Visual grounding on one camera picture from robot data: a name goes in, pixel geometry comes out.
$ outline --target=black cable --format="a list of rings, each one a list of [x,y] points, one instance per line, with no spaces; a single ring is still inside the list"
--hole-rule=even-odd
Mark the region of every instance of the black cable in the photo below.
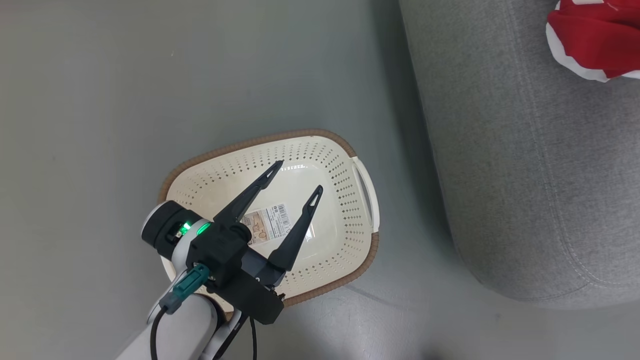
[[[160,323],[160,319],[166,313],[166,307],[162,307],[156,315],[154,319],[153,325],[151,325],[151,340],[149,341],[149,345],[151,347],[151,360],[158,360],[158,349],[156,347],[156,336],[158,332],[158,324]]]
[[[249,318],[251,323],[251,336],[253,337],[253,360],[258,360],[258,337],[255,335],[255,322]]]

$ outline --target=product label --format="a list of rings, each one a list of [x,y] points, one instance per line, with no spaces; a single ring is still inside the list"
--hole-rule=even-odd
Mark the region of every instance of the product label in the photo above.
[[[244,214],[240,222],[252,233],[249,245],[284,239],[291,230],[291,221],[285,204]]]

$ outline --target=gray fabric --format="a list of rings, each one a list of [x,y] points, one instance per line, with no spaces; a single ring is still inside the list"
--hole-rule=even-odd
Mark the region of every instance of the gray fabric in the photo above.
[[[640,298],[640,81],[558,65],[556,0],[401,0],[454,241],[545,307]]]

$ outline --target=teal connector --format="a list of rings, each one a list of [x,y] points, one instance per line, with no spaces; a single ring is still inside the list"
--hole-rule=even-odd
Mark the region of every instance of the teal connector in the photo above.
[[[207,282],[208,278],[209,268],[203,264],[197,264],[187,273],[187,276],[173,287],[173,291],[169,291],[160,299],[160,306],[167,309],[167,314],[173,314],[180,308],[182,302],[185,301],[189,295],[196,292]]]
[[[189,271],[184,279],[180,280],[174,287],[173,293],[178,299],[184,301],[189,295],[196,292],[209,278],[209,268],[203,264],[197,264]]]

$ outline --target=plastic basket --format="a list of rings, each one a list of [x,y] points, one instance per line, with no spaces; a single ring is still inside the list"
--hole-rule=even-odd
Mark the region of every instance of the plastic basket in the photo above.
[[[247,211],[285,204],[291,222],[317,185],[324,195],[294,268],[276,288],[285,306],[311,299],[364,273],[378,249],[380,211],[364,165],[341,137],[329,131],[302,130],[248,140],[185,161],[167,177],[159,202],[174,200],[211,219],[274,161],[280,173]],[[281,240],[251,245],[268,257]],[[175,270],[162,258],[171,280]],[[232,306],[204,288],[229,312]]]

